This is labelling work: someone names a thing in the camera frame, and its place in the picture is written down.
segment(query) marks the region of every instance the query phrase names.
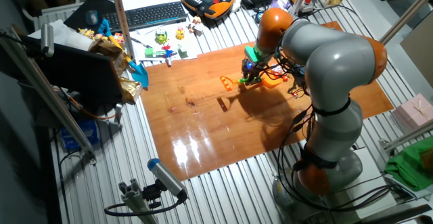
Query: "small figurine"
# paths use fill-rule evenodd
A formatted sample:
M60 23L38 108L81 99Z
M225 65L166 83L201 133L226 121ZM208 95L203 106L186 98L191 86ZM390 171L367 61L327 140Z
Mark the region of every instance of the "small figurine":
M176 39L183 40L183 38L185 38L185 31L183 27L179 26L176 31Z
M191 34L194 33L194 24L193 24L193 23L191 23L191 24L188 25L188 31L189 31Z
M198 23L196 24L194 27L194 33L198 36L202 35L203 33L203 24L202 23Z
M188 25L188 31L198 36L202 35L203 24L202 24L202 19L199 16L194 17L192 23Z
M160 45L163 45L164 43L166 43L168 41L167 32L163 31L160 28L158 30L156 30L155 37L156 37L155 41Z
M98 40L100 40L100 39L102 39L102 38L104 38L105 36L103 35L103 34L96 34L93 38L96 40L96 41L98 41Z
M80 35L86 36L87 38L95 40L93 38L93 35L95 34L95 31L93 31L93 30L89 30L89 29L86 29L86 28L85 29L79 28L78 29L78 33L80 33Z
M165 62L167 63L167 66L171 67L171 60L173 55L176 55L177 52L172 51L170 45L163 45L162 49L165 50Z
M202 23L202 19L199 16L195 16L194 19L192 20L192 22L194 24L201 24Z

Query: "yellow figurine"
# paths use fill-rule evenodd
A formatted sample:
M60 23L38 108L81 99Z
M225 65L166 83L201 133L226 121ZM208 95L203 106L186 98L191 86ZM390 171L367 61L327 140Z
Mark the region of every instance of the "yellow figurine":
M93 35L95 34L95 31L93 31L93 30L89 30L89 29L86 29L86 28L85 29L79 28L78 29L78 33L80 33L80 35L86 36L87 38L95 40L95 38L93 38Z
M183 38L185 38L185 31L179 26L176 31L176 39L183 40Z

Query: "small toy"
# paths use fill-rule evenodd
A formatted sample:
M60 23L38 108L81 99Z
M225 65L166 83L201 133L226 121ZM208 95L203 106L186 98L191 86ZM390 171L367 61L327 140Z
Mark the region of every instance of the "small toy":
M173 55L176 55L176 51L171 50L170 45L163 45L162 49L165 50L165 62L167 63L167 66L171 67L171 59Z
M107 36L104 36L103 34L96 34L95 36L93 36L93 38L95 39L95 41L98 41L98 40L100 40L100 39L103 39L103 40L108 40L108 37Z
M144 56L147 58L163 58L165 56L165 51L154 52L154 48L147 48L144 51Z
M188 57L187 50L183 48L181 45L177 47L177 51L179 52L179 55L181 56L182 59Z
M122 47L122 49L124 49L124 38L123 38L123 34L121 33L115 33L114 34L114 39L117 41L117 43Z
M203 24L198 23L193 27L193 29L194 29L194 34L200 36L203 33Z
M86 36L87 38L90 38L90 39L93 39L93 40L95 40L94 38L93 38L93 35L95 34L95 31L93 31L93 30L89 30L89 29L81 29L81 28L79 28L78 29L78 33L80 34L80 35L84 35L84 36Z
M160 45L163 45L164 43L166 43L168 41L167 32L163 31L160 28L156 30L155 37L156 37L155 41Z
M203 24L202 23L197 23L197 24L191 23L188 26L188 30L190 33L194 33L194 34L200 36L203 33Z
M193 23L191 23L191 24L188 25L188 31L190 33L194 33L194 24Z
M201 24L202 23L202 19L199 16L195 16L194 19L192 20L193 24Z
M185 38L185 31L183 27L179 26L176 31L176 39L183 40L183 38Z

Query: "blue object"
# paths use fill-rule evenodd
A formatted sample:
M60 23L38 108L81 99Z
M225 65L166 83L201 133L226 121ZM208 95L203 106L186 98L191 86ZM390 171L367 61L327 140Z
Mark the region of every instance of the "blue object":
M86 24L89 26L95 26L99 20L97 19L97 11L90 10L86 13Z
M129 65L131 66L131 68L135 69L135 72L132 73L133 79L140 82L143 87L149 87L149 75L147 75L147 71L143 67L143 65L136 65L133 61L130 61Z
M161 162L160 159L158 158L154 158L149 160L149 162L147 163L147 167L149 168L149 171L152 171L152 169L159 163Z
M172 51L172 50L166 50L165 51L165 57L166 58L171 58L171 54L173 53L174 51Z
M99 27L99 30L97 30L99 34L103 34L107 37L112 36L110 31L110 23L105 18L101 22L101 26Z
M99 143L99 130L94 120L81 120L77 123L92 145ZM80 147L66 127L62 127L60 135L66 149L77 149Z

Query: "wooden board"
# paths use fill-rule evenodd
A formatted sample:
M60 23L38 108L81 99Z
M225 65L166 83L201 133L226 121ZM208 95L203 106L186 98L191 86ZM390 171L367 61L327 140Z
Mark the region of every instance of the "wooden board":
M180 180L278 148L293 117L311 103L308 96L295 99L287 93L292 80L274 89L226 92L219 77L240 78L246 45L254 43L175 61L171 68L146 68L150 86L141 98L156 149ZM376 82L353 89L350 96L364 118L393 109ZM289 141L302 139L298 132Z

